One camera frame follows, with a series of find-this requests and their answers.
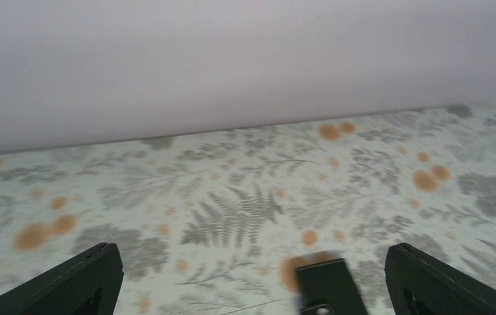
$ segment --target floral patterned surface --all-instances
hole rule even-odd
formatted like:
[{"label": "floral patterned surface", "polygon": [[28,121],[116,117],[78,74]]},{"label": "floral patterned surface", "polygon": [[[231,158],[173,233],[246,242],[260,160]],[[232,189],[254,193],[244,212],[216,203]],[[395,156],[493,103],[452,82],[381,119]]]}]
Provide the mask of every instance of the floral patterned surface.
[{"label": "floral patterned surface", "polygon": [[398,242],[496,289],[496,102],[0,156],[0,294],[98,242],[116,314],[296,314],[320,251],[392,314]]}]

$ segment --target white wall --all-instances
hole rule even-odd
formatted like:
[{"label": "white wall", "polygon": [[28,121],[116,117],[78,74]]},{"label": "white wall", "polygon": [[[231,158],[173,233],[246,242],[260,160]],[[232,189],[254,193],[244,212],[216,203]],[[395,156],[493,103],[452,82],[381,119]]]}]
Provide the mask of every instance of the white wall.
[{"label": "white wall", "polygon": [[0,0],[0,151],[491,98],[495,0]]}]

